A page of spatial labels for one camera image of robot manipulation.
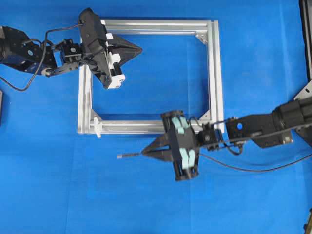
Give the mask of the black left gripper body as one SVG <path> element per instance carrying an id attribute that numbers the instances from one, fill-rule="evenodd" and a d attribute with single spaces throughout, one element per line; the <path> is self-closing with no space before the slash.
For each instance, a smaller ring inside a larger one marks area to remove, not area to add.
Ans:
<path id="1" fill-rule="evenodd" d="M 118 89 L 124 82 L 125 75 L 122 73 L 119 65 L 121 60 L 120 54 L 113 53 L 112 50 L 113 34 L 108 33 L 106 30 L 106 38 L 105 49 L 96 55 L 92 55 L 89 49 L 81 43 L 83 51 L 82 60 L 89 66 L 91 72 L 98 78 L 105 89 Z"/>

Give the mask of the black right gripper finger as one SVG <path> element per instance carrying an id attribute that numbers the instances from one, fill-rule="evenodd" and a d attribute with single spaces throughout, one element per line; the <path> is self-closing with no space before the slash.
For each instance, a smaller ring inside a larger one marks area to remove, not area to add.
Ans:
<path id="1" fill-rule="evenodd" d="M 142 150 L 142 154 L 156 154 L 170 150 L 170 144 L 167 134 L 158 136 L 152 143 Z"/>
<path id="2" fill-rule="evenodd" d="M 164 162 L 173 162 L 173 156 L 171 150 L 155 150 L 155 151 L 144 151 L 144 156 L 158 159 Z"/>

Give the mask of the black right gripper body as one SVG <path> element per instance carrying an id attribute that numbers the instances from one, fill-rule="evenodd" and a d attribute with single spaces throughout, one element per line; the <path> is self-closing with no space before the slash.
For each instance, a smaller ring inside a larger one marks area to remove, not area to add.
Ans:
<path id="1" fill-rule="evenodd" d="M 160 115 L 173 157 L 175 180 L 183 181 L 198 176 L 199 149 L 195 132 L 182 111 Z"/>

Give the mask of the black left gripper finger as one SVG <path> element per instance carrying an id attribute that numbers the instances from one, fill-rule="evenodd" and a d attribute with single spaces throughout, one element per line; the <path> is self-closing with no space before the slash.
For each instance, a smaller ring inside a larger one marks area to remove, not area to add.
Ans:
<path id="1" fill-rule="evenodd" d="M 120 62 L 119 65 L 122 66 L 130 60 L 134 59 L 136 56 L 140 55 L 142 50 L 121 50 L 120 54 Z"/>
<path id="2" fill-rule="evenodd" d="M 125 55 L 139 55 L 142 53 L 143 49 L 124 38 L 113 34 L 112 39 L 113 52 L 122 53 Z"/>

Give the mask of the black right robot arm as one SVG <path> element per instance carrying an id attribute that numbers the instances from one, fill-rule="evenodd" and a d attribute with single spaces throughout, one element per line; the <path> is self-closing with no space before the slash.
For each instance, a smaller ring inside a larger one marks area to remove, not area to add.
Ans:
<path id="1" fill-rule="evenodd" d="M 198 176 L 200 149 L 215 151 L 226 148 L 233 155 L 240 155 L 243 146 L 252 140 L 258 147 L 270 148 L 293 141 L 292 130 L 308 144 L 312 143 L 312 83 L 295 96 L 294 100 L 276 107 L 269 114 L 248 115 L 228 118 L 223 121 L 228 140 L 222 137 L 218 125 L 199 124 L 194 130 L 190 119 L 182 111 L 161 114 L 164 134 L 145 147 L 140 155 L 173 165 L 176 181 L 189 180 Z"/>

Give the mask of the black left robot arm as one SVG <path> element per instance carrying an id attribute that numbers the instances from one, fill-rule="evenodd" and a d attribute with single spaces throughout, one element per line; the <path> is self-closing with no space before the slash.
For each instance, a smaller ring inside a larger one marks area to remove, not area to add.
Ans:
<path id="1" fill-rule="evenodd" d="M 125 80 L 121 66 L 142 53 L 142 48 L 107 32 L 94 39 L 92 45 L 64 39 L 54 44 L 49 39 L 29 38 L 23 31 L 1 26 L 0 62 L 33 76 L 52 77 L 86 65 L 105 89 L 119 88 Z"/>

